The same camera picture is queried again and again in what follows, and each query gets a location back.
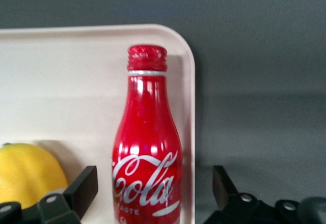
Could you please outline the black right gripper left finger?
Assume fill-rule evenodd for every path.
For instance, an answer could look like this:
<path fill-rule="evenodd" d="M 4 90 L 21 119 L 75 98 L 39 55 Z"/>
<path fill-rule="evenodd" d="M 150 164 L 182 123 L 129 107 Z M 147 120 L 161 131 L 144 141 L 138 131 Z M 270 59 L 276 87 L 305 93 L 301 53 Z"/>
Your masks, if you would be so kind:
<path fill-rule="evenodd" d="M 62 193 L 47 194 L 31 207 L 1 203 L 1 223 L 81 223 L 97 193 L 97 167 L 87 166 Z"/>

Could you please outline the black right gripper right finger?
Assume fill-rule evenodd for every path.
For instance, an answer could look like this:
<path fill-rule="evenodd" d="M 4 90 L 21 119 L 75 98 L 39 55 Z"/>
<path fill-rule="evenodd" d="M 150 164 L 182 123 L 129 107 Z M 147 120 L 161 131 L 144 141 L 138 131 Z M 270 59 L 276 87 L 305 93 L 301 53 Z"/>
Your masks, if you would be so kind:
<path fill-rule="evenodd" d="M 278 200 L 270 206 L 250 193 L 239 192 L 221 165 L 213 166 L 212 191 L 218 209 L 208 217 L 206 224 L 300 223 L 298 202 Z"/>

